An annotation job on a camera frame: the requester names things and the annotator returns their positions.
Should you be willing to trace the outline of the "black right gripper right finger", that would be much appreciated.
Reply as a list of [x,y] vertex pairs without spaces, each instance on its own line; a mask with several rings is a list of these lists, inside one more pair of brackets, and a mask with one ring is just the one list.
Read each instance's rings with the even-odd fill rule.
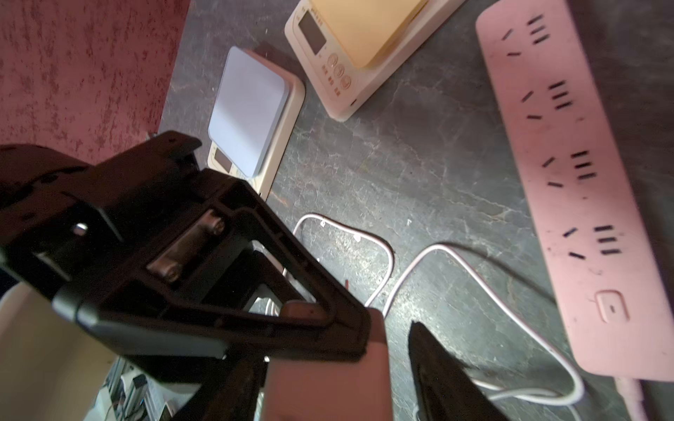
[[420,420],[505,420],[421,322],[413,322],[408,354]]

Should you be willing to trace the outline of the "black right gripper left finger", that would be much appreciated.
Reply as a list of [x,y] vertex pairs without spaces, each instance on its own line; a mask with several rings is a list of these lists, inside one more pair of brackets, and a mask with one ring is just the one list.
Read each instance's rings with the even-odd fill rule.
[[179,420],[250,420],[266,357],[359,361],[371,318],[252,187],[161,133],[89,165],[1,148],[1,282],[161,382]]

